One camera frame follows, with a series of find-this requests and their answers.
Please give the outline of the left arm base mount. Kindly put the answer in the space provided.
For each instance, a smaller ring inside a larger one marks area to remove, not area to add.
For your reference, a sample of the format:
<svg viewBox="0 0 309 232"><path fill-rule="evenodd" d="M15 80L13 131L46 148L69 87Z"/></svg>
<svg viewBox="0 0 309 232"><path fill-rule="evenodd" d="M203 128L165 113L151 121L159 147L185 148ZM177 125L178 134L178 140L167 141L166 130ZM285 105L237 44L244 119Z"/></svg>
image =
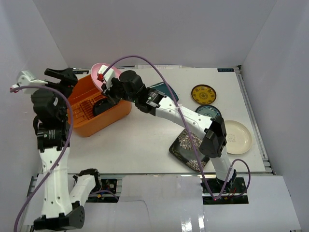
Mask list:
<svg viewBox="0 0 309 232"><path fill-rule="evenodd" d="M109 191L113 194L116 194L116 188L117 188L117 179L100 178L95 188L92 190L92 193L104 194L108 193Z"/></svg>

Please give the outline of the black round plate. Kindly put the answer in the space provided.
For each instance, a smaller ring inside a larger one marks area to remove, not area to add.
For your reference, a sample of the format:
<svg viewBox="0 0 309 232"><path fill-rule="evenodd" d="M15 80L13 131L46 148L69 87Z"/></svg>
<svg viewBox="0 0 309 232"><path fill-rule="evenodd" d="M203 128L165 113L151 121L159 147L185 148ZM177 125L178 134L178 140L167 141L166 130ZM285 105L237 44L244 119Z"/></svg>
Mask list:
<svg viewBox="0 0 309 232"><path fill-rule="evenodd" d="M93 106L93 115L98 116L103 112L110 109L112 105L108 102L106 98L98 100Z"/></svg>

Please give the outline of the pink round plate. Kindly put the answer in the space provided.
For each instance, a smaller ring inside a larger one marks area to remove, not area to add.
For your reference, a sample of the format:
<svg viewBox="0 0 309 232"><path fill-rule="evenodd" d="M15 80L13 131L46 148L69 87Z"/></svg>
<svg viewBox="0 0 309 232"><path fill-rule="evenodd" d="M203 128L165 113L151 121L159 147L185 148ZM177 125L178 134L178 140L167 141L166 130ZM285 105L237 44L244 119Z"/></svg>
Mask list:
<svg viewBox="0 0 309 232"><path fill-rule="evenodd" d="M100 91L104 91L102 89L102 86L105 84L105 83L102 83L100 81L97 80L97 73L98 73L98 70L99 68L101 67L101 65L106 65L109 67L109 64L106 64L106 63L97 63L97 64L94 64L91 68L91 79L92 79L92 82L93 84L95 85L95 87L100 90ZM121 74L121 71L119 69L117 69L116 67L111 67L114 72L115 72L115 78L118 79L120 74ZM112 84L110 86L107 86L105 84L107 90L110 90L110 88L112 87Z"/></svg>

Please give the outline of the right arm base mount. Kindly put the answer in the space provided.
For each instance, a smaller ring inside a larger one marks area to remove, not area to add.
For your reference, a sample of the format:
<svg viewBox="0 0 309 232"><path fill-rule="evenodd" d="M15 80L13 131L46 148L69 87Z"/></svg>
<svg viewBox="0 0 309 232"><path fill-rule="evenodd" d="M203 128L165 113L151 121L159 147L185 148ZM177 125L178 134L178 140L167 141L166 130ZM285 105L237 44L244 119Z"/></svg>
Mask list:
<svg viewBox="0 0 309 232"><path fill-rule="evenodd" d="M220 193L222 189L222 185L216 180L216 178L209 178L207 179L207 182L209 184L210 190L212 191L214 195ZM246 184L245 184L244 178L237 177L234 180L234 183L232 186L229 187L228 184L226 184L223 194L230 193L230 192L242 193L245 189L246 189Z"/></svg>

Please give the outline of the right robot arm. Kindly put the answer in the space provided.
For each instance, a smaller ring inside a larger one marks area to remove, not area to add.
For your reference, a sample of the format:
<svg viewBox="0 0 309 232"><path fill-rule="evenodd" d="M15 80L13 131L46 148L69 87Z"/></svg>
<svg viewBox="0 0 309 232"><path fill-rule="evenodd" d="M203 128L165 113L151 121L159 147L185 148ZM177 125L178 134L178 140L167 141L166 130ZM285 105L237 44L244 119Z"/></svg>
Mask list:
<svg viewBox="0 0 309 232"><path fill-rule="evenodd" d="M103 83L102 94L112 104L121 100L131 102L140 111L167 119L197 136L201 140L199 151L215 168L218 188L225 193L235 188L237 173L227 155L226 128L221 116L203 116L178 105L163 92L146 87L135 71L128 70L116 77L113 69L105 71L105 66L101 66L97 76Z"/></svg>

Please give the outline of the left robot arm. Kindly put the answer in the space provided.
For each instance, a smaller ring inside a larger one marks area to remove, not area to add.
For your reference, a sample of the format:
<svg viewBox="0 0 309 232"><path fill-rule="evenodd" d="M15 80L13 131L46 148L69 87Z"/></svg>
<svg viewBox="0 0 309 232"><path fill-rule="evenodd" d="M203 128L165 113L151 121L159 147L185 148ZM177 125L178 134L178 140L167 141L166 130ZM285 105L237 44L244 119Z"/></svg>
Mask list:
<svg viewBox="0 0 309 232"><path fill-rule="evenodd" d="M86 169L74 176L74 187L68 187L68 156L70 145L66 142L70 132L67 105L54 90L68 98L78 79L72 68L64 70L46 69L45 75L60 80L45 83L47 89L38 89L31 95L36 117L33 127L42 161L44 199L41 216L34 220L34 230L67 231L80 229L84 225L84 204L91 193L101 190L102 181L97 169Z"/></svg>

